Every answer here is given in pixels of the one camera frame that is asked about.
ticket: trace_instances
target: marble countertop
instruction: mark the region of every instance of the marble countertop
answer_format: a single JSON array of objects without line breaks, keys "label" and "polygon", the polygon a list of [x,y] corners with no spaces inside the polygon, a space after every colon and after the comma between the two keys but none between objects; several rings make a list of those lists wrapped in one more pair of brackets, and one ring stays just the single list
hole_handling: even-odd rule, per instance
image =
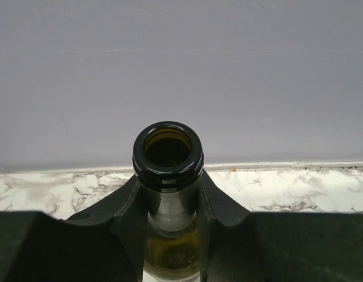
[{"label": "marble countertop", "polygon": [[[363,169],[208,171],[252,211],[363,211]],[[67,219],[122,186],[133,173],[0,174],[0,211],[42,210]],[[145,275],[145,282],[151,277]]]}]

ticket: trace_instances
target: bottle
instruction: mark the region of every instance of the bottle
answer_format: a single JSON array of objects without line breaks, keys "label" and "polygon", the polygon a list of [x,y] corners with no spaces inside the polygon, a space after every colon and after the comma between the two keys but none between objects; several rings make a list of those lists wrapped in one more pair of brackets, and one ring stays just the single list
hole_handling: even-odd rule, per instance
[{"label": "bottle", "polygon": [[149,210],[144,270],[160,281],[199,275],[196,204],[203,160],[199,137],[181,123],[155,123],[135,141],[133,167]]}]

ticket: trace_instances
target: dark bottle rim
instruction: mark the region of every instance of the dark bottle rim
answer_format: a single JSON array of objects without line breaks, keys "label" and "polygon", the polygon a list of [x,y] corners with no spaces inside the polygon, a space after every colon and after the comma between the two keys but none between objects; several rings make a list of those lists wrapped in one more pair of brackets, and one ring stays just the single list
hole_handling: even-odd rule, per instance
[{"label": "dark bottle rim", "polygon": [[[163,167],[146,157],[146,147],[156,135],[171,133],[182,140],[190,149],[182,163]],[[158,192],[176,192],[193,184],[202,174],[204,154],[197,134],[179,122],[157,122],[145,128],[133,146],[133,168],[144,186]]]}]

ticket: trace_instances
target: plain wall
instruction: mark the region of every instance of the plain wall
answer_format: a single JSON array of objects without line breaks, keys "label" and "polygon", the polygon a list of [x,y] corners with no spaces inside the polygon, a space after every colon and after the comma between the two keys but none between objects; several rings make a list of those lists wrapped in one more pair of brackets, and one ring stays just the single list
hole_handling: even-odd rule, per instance
[{"label": "plain wall", "polygon": [[363,160],[363,0],[0,0],[0,172],[131,165],[161,120],[207,163]]}]

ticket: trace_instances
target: baseboard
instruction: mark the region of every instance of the baseboard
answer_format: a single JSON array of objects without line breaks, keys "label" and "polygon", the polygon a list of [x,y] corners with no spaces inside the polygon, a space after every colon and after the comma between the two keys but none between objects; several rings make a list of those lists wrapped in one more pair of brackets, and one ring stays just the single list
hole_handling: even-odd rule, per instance
[{"label": "baseboard", "polygon": [[[271,170],[271,169],[320,169],[320,168],[363,168],[363,162],[258,162],[258,163],[213,163],[205,164],[208,171],[219,170]],[[84,169],[38,170],[15,173],[132,173],[131,166],[91,167]]]}]

